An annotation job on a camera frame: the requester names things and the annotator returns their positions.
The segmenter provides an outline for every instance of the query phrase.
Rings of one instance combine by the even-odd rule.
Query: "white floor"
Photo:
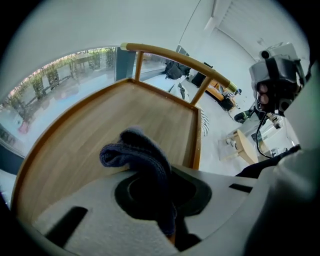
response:
[[[192,99],[198,88],[187,80],[182,85],[187,89],[189,98]],[[241,157],[229,158],[220,161],[219,159],[219,140],[225,138],[228,133],[240,126],[224,111],[219,104],[207,93],[200,98],[199,104],[209,119],[210,129],[208,135],[202,137],[200,171],[235,176],[249,164]]]

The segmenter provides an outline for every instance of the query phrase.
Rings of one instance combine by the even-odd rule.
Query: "wooden cart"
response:
[[[103,167],[99,153],[132,125],[141,126],[171,164],[199,168],[201,111],[195,105],[211,80],[231,91],[236,87],[214,69],[172,50],[138,43],[123,43],[121,49],[138,52],[135,77],[117,81],[66,110],[24,159],[11,200],[12,212],[22,221],[31,224],[61,198],[125,170],[125,166]],[[191,103],[140,81],[144,53],[171,59],[206,76]]]

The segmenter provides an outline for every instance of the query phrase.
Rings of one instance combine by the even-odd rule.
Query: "dark blue towel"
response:
[[[105,167],[121,167],[129,164],[134,170],[147,170],[154,177],[159,195],[158,225],[166,235],[175,232],[176,209],[171,201],[171,166],[165,153],[138,126],[132,126],[120,134],[117,143],[108,144],[100,152]]]

